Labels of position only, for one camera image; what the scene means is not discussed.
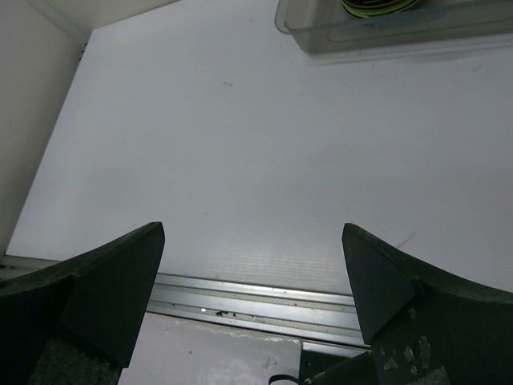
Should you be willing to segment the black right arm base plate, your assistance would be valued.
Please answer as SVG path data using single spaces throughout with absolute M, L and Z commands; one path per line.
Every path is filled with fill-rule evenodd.
M 299 379 L 305 384 L 379 384 L 372 352 L 303 340 Z

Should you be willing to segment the lime green plate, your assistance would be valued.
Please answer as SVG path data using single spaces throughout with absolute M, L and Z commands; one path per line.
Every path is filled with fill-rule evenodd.
M 407 10 L 418 0 L 341 0 L 344 10 L 355 18 L 373 18 Z

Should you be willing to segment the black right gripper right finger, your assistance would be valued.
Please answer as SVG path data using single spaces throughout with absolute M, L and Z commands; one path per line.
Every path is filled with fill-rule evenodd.
M 381 384 L 510 384 L 512 294 L 461 278 L 347 223 L 341 236 Z

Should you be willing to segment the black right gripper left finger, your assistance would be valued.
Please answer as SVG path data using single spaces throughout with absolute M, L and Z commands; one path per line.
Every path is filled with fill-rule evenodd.
M 117 384 L 129 367 L 164 251 L 151 222 L 1 283 L 3 384 Z

